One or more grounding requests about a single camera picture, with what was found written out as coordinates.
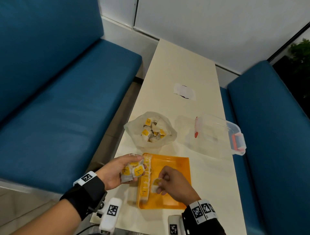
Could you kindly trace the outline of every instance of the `clear plastic container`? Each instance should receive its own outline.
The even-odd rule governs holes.
[[[202,153],[210,147],[241,156],[246,152],[246,143],[240,128],[232,122],[209,114],[196,118],[194,138],[190,138],[190,142],[192,147],[200,149],[199,152]]]

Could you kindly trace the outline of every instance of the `white paper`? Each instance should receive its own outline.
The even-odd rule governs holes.
[[[196,100],[196,92],[193,89],[179,83],[175,84],[173,93],[183,96],[186,99]]]

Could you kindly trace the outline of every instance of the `cable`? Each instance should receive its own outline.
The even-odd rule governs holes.
[[[83,229],[81,232],[77,233],[76,235],[81,234],[82,232],[86,231],[87,229],[91,228],[91,227],[95,227],[95,226],[99,226],[100,224],[92,224],[91,226],[88,226],[86,229]]]

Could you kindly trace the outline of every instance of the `white table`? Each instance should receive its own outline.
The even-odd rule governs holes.
[[[197,100],[174,94],[176,83],[194,89]],[[161,113],[173,126],[179,115],[195,119],[202,113],[209,113],[225,119],[214,62],[161,39],[129,120],[146,111]],[[127,153],[141,154],[125,132],[115,156]],[[211,202],[226,234],[246,234],[231,155],[224,159],[208,157],[177,141],[164,146],[160,154],[189,157],[192,186],[201,198]],[[168,234],[168,216],[182,211],[140,210],[135,205],[136,193],[137,187],[128,185],[108,192],[107,200],[112,197],[123,200],[116,227],[150,235]]]

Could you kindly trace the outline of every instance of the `left hand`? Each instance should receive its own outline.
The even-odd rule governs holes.
[[[114,189],[121,185],[121,171],[122,169],[131,162],[138,162],[144,159],[141,155],[131,155],[126,154],[124,156],[116,157],[98,171],[96,171],[97,176],[101,179],[105,185],[105,190]],[[125,182],[124,184],[132,184],[138,180],[137,177],[133,178],[132,181]]]

